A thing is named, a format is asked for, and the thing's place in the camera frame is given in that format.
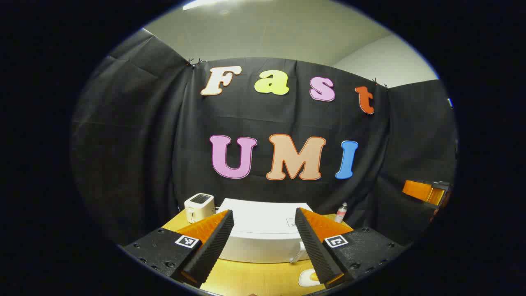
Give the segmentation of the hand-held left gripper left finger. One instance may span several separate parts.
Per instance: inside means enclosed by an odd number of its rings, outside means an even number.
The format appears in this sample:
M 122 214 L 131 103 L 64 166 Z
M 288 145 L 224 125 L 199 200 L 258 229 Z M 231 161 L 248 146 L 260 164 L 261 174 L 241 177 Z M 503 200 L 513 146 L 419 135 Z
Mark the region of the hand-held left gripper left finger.
M 157 228 L 122 249 L 141 264 L 195 288 L 205 283 L 234 227 L 224 210 L 179 230 Z

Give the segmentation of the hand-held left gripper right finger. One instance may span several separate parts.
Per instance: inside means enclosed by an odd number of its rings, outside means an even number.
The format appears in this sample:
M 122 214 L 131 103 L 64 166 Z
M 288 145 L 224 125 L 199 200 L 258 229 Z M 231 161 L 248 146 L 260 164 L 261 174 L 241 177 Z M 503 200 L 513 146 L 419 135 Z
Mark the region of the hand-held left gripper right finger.
M 354 230 L 305 208 L 296 209 L 295 226 L 327 289 L 368 277 L 406 251 L 371 227 Z

